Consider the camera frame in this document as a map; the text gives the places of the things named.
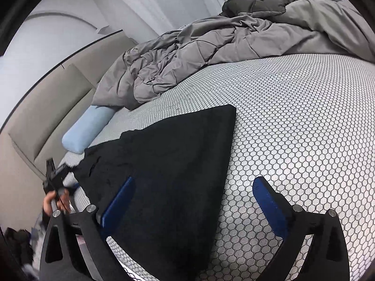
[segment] hexagonal pattern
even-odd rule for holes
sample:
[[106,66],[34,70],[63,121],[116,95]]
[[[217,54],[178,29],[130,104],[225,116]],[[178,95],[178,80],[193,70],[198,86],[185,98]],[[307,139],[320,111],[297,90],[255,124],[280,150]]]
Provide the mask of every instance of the hexagonal pattern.
[[[197,280],[255,280],[276,252],[281,239],[252,194],[252,181],[262,175],[291,204],[311,212],[336,210],[356,281],[375,254],[374,102],[375,66],[349,56],[219,64],[135,111],[121,110],[93,144],[169,116],[232,104],[237,121],[216,241],[209,267]],[[64,161],[82,158],[68,153]],[[82,210],[88,200],[81,194]],[[297,276],[310,241],[307,237],[287,280]],[[112,238],[107,242],[139,277],[156,280]]]

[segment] light blue pillow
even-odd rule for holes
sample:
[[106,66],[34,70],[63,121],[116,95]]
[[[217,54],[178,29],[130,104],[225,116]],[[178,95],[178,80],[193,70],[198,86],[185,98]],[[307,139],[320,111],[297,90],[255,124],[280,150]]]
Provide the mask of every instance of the light blue pillow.
[[117,110],[117,107],[90,106],[63,136],[64,148],[82,154]]

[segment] white mattress cover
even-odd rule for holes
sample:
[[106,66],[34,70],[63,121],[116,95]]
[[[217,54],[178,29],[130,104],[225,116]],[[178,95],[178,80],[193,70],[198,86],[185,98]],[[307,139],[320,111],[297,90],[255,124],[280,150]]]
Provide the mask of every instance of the white mattress cover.
[[[289,55],[206,67],[134,111],[118,111],[92,145],[164,118],[223,104],[237,108],[231,160],[211,263],[198,280],[255,280],[276,252],[252,194],[263,175],[291,204],[339,215],[358,280],[375,253],[375,65],[341,55]],[[75,165],[84,155],[68,152]],[[75,181],[72,174],[65,183]],[[89,200],[81,190],[76,203]],[[287,280],[302,266],[311,236]],[[117,258],[156,280],[109,237]]]

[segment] finger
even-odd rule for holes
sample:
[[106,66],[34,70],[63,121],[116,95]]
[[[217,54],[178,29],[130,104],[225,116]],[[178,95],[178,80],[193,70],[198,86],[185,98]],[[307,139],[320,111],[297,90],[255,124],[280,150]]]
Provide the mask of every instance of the finger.
[[57,206],[57,208],[60,209],[61,211],[66,212],[65,207],[63,206],[63,204],[62,204],[60,201],[57,201],[56,206]]
[[67,197],[67,196],[61,196],[60,197],[60,200],[61,200],[61,202],[65,205],[65,207],[66,206],[69,206],[69,203],[70,203],[70,199],[69,199],[69,197]]
[[50,191],[46,194],[44,197],[44,202],[45,203],[51,203],[52,200],[56,197],[56,191]]
[[69,200],[69,192],[65,189],[64,194],[60,196],[61,199]]
[[70,200],[68,197],[65,197],[61,199],[63,205],[65,206],[65,209],[70,213]]

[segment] metal screw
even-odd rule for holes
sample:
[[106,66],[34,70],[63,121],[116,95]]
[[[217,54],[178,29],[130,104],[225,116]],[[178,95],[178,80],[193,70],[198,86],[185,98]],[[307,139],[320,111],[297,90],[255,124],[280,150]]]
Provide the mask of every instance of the metal screw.
[[331,217],[335,217],[335,216],[337,216],[336,211],[334,211],[333,209],[328,210],[328,214],[329,214]]
[[53,213],[52,213],[52,216],[54,217],[54,218],[57,218],[59,215],[60,215],[60,213],[61,213],[61,211],[60,210],[55,210]]
[[93,212],[93,211],[95,211],[95,209],[96,209],[95,205],[88,205],[86,207],[87,212]]
[[303,208],[300,205],[297,205],[297,204],[293,205],[292,208],[295,212],[302,212],[303,211]]

